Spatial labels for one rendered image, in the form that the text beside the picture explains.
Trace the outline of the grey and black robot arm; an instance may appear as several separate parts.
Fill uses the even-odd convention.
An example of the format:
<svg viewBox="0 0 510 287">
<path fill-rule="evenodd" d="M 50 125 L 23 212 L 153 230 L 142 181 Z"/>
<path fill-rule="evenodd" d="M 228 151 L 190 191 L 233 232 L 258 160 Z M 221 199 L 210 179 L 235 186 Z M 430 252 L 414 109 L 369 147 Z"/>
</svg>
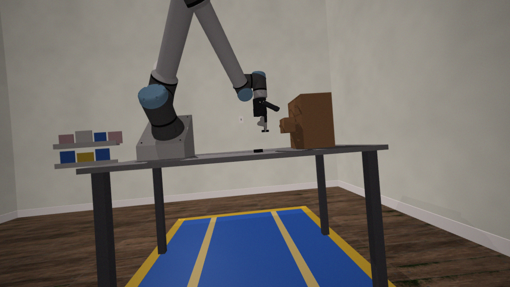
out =
<svg viewBox="0 0 510 287">
<path fill-rule="evenodd" d="M 138 93 L 139 103 L 151 123 L 152 135 L 160 141 L 177 138 L 184 131 L 173 100 L 178 82 L 176 74 L 193 14 L 222 63 L 237 97 L 244 102 L 252 97 L 267 97 L 265 73 L 243 73 L 210 0 L 171 0 L 156 69 L 151 72 L 148 86 Z"/>
</svg>

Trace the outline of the brown wooden chest of drawers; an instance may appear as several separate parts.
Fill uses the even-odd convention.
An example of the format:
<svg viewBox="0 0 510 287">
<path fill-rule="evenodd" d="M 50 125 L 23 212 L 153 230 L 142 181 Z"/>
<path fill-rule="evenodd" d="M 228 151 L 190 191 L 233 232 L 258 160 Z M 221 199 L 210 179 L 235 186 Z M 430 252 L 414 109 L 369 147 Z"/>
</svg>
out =
<svg viewBox="0 0 510 287">
<path fill-rule="evenodd" d="M 304 148 L 335 147 L 332 93 L 301 93 L 300 97 Z M 293 99 L 290 103 L 292 103 Z M 288 104 L 290 104 L 288 103 Z M 293 116 L 293 117 L 295 117 Z"/>
</svg>

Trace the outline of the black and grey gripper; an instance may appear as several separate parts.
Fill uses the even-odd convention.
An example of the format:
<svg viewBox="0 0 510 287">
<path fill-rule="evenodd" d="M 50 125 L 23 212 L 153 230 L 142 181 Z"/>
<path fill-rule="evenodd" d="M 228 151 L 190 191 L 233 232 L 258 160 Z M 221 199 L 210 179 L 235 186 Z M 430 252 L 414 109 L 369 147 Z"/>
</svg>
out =
<svg viewBox="0 0 510 287">
<path fill-rule="evenodd" d="M 257 125 L 263 126 L 266 132 L 267 129 L 267 106 L 262 105 L 263 100 L 266 100 L 265 97 L 258 97 L 253 99 L 253 115 L 254 117 L 260 117 L 260 121 L 257 122 Z"/>
</svg>

